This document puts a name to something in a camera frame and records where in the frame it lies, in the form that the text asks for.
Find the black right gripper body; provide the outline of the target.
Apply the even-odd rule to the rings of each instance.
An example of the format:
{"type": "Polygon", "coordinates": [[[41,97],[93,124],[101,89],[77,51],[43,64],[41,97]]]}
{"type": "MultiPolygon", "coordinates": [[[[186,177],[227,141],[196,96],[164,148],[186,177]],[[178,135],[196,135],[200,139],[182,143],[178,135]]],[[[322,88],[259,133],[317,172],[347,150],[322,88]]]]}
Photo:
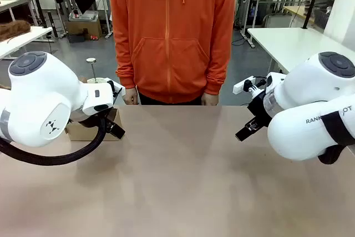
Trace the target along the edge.
{"type": "Polygon", "coordinates": [[[268,127],[272,117],[266,112],[263,100],[266,93],[262,90],[257,96],[253,97],[252,101],[248,104],[248,110],[254,115],[254,118],[249,121],[251,125],[258,127],[268,127]]]}

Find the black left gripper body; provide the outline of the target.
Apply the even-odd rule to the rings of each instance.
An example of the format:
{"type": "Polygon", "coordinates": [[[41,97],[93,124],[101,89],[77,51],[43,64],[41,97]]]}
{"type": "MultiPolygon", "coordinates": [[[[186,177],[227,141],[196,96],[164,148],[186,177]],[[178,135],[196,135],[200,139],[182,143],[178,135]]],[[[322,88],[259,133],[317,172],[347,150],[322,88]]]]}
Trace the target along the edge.
{"type": "Polygon", "coordinates": [[[79,122],[71,120],[71,123],[79,123],[86,128],[98,127],[99,129],[114,129],[118,127],[114,122],[115,115],[116,110],[114,108],[109,108],[79,122]]]}

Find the brown cardboard box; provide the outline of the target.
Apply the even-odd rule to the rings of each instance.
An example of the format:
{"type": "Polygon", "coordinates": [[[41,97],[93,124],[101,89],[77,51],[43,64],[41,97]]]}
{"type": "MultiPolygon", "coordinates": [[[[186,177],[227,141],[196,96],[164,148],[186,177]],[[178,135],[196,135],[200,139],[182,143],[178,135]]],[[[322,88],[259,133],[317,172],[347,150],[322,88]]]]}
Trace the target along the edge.
{"type": "MultiPolygon", "coordinates": [[[[108,119],[123,129],[118,109],[114,108],[112,111],[110,111],[108,119]]],[[[69,136],[71,141],[91,141],[96,136],[98,127],[93,126],[87,128],[78,122],[71,122],[67,124],[64,131],[69,136]]]]}
{"type": "Polygon", "coordinates": [[[100,21],[68,21],[66,23],[67,32],[69,34],[83,34],[84,38],[90,40],[92,37],[102,37],[102,28],[100,21]]]}

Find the person's left forearm orange sleeve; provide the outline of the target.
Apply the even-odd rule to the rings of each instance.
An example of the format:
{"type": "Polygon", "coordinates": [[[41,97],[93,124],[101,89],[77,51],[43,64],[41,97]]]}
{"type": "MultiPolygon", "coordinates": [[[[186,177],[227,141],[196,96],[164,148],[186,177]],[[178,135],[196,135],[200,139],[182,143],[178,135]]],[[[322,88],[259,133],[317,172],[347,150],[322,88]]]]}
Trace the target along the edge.
{"type": "Polygon", "coordinates": [[[206,73],[207,94],[218,95],[226,79],[227,65],[231,57],[232,25],[233,21],[213,27],[210,60],[206,73]]]}

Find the person's right forearm orange sleeve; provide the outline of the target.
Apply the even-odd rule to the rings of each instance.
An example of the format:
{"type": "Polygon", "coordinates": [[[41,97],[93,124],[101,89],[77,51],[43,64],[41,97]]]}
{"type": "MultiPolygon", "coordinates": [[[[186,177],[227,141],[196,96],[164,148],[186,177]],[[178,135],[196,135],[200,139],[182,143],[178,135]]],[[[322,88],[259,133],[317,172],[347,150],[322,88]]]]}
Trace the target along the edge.
{"type": "Polygon", "coordinates": [[[118,64],[116,74],[120,79],[121,85],[123,85],[126,89],[132,89],[135,87],[135,83],[133,64],[130,55],[127,22],[114,21],[113,35],[115,42],[116,61],[118,64]]]}

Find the person's right hand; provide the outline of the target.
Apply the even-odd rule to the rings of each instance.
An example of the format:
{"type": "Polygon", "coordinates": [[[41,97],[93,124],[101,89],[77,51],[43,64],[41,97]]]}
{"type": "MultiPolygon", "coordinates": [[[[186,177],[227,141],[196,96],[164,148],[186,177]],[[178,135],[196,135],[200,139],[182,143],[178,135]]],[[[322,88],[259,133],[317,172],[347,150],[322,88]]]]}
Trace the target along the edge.
{"type": "Polygon", "coordinates": [[[136,88],[126,89],[123,100],[126,105],[138,105],[138,92],[136,88]]]}

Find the person's left hand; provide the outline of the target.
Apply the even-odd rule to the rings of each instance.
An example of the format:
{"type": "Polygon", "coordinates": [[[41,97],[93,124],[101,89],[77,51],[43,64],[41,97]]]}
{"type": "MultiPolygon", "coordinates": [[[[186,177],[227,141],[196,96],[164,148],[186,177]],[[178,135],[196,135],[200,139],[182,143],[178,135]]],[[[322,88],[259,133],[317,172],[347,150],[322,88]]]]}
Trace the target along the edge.
{"type": "Polygon", "coordinates": [[[219,95],[204,93],[201,97],[201,105],[216,106],[219,103],[219,95]]]}

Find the metal stand round top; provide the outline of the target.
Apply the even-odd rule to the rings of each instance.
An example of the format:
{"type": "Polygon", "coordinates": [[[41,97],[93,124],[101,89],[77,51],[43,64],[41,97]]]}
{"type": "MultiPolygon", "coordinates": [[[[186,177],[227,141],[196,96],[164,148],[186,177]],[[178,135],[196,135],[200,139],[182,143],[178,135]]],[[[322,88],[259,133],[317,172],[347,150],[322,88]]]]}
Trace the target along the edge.
{"type": "Polygon", "coordinates": [[[95,69],[94,69],[94,65],[97,62],[97,60],[95,58],[87,58],[85,61],[88,64],[90,64],[90,66],[92,68],[92,72],[93,72],[94,82],[97,83],[97,76],[96,76],[95,69]]]}

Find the large white table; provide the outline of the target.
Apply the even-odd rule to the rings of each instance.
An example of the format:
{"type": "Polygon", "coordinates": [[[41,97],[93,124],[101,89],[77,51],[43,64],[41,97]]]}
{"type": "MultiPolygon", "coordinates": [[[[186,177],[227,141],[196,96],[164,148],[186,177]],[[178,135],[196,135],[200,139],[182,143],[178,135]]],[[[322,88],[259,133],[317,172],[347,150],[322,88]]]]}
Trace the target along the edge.
{"type": "Polygon", "coordinates": [[[337,52],[355,64],[355,52],[307,28],[250,28],[249,34],[271,57],[268,72],[288,73],[319,52],[337,52]]]}

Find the person torso orange hoodie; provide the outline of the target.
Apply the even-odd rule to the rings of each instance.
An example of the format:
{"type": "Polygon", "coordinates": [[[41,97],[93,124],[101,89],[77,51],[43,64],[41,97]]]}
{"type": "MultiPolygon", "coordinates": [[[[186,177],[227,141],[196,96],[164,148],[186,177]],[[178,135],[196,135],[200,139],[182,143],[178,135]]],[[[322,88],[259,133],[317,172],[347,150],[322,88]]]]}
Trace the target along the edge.
{"type": "Polygon", "coordinates": [[[201,105],[214,25],[234,22],[235,0],[110,0],[127,22],[138,104],[201,105]]]}

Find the clear plastic bin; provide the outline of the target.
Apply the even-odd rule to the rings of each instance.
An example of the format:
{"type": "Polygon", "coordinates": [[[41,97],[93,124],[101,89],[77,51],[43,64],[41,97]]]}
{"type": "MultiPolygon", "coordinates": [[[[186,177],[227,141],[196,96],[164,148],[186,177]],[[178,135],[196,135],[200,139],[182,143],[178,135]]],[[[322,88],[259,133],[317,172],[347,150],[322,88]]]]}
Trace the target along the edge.
{"type": "Polygon", "coordinates": [[[78,9],[74,9],[70,12],[68,21],[71,22],[94,22],[98,19],[98,11],[87,10],[82,13],[78,9]]]}

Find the dark wicker basket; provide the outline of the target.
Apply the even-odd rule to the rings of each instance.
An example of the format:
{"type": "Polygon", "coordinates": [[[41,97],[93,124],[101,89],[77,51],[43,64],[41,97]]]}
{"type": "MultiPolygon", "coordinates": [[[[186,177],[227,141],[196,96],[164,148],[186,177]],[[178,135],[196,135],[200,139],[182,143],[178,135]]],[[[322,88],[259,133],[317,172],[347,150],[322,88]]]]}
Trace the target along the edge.
{"type": "Polygon", "coordinates": [[[331,14],[332,7],[328,6],[326,8],[316,8],[313,10],[315,25],[325,29],[329,16],[331,14]]]}

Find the white table with fur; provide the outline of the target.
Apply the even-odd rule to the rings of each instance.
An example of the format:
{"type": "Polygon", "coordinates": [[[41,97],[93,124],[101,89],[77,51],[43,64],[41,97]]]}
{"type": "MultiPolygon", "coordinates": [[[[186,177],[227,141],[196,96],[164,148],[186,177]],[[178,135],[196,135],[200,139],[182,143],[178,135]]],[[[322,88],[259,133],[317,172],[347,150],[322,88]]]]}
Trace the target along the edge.
{"type": "Polygon", "coordinates": [[[9,56],[11,53],[19,50],[30,42],[36,41],[38,38],[43,37],[51,31],[52,27],[31,26],[28,33],[0,42],[0,60],[5,59],[6,56],[9,56]]]}

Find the brown furry object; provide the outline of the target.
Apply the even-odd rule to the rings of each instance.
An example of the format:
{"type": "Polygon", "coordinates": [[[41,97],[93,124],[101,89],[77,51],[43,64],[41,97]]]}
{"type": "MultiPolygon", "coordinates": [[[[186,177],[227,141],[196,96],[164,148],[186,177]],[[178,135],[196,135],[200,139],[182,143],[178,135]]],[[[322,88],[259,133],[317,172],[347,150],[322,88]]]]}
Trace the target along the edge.
{"type": "Polygon", "coordinates": [[[0,42],[20,36],[31,31],[31,25],[27,21],[16,20],[0,24],[0,42]]]}

